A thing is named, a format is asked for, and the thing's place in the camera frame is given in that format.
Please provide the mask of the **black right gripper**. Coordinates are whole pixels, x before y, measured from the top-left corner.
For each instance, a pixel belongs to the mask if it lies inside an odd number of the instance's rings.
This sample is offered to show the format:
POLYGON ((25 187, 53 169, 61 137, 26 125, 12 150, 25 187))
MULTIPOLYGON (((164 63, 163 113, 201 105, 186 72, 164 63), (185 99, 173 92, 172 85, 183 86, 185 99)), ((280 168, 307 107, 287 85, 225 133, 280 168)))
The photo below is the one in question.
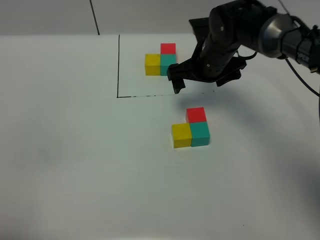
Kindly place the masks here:
POLYGON ((241 78, 241 70, 246 61, 235 57, 240 44, 237 42, 224 45, 209 34, 203 42, 198 42, 188 60, 171 64, 167 70, 168 80, 173 91, 178 94, 184 89, 184 80, 203 83, 216 83, 218 87, 241 78))

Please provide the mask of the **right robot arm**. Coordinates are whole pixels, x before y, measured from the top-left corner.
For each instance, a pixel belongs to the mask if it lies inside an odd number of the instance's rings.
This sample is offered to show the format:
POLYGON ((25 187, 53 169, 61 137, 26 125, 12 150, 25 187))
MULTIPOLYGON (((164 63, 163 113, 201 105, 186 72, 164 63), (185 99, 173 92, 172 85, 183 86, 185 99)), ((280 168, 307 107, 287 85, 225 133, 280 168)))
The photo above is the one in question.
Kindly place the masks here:
POLYGON ((222 86, 241 77, 245 46, 268 58, 293 59, 312 73, 320 71, 320 30, 301 19, 278 13, 257 0, 235 0, 213 8, 206 18, 190 20, 197 45, 190 59, 169 66, 176 94, 185 80, 222 86))

